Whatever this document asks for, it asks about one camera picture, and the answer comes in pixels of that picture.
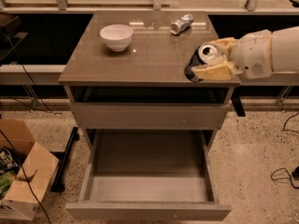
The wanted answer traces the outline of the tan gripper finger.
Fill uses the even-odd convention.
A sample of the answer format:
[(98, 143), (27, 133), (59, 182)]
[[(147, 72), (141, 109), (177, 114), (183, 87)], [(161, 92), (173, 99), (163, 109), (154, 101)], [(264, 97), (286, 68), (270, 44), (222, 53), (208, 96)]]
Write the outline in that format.
[(238, 42), (233, 37), (225, 37), (221, 39), (212, 40), (209, 45), (215, 48), (220, 54), (230, 54), (234, 44)]
[(207, 81), (230, 80), (243, 73), (234, 62), (227, 59), (212, 63), (193, 63), (191, 71), (198, 79)]

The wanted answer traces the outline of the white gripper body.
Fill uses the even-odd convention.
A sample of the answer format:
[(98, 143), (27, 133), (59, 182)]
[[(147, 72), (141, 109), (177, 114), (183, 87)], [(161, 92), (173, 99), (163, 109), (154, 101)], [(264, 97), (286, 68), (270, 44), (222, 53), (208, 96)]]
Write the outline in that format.
[(230, 60), (247, 79), (270, 77), (271, 35), (268, 30), (261, 30), (242, 36), (232, 46)]

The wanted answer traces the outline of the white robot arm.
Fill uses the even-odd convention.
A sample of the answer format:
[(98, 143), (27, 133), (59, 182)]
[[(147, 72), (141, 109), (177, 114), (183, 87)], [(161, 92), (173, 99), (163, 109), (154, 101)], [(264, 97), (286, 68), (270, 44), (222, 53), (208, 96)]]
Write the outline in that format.
[(186, 66), (189, 80), (229, 80), (271, 77), (299, 69), (299, 27), (261, 30), (239, 39), (226, 37), (200, 45)]

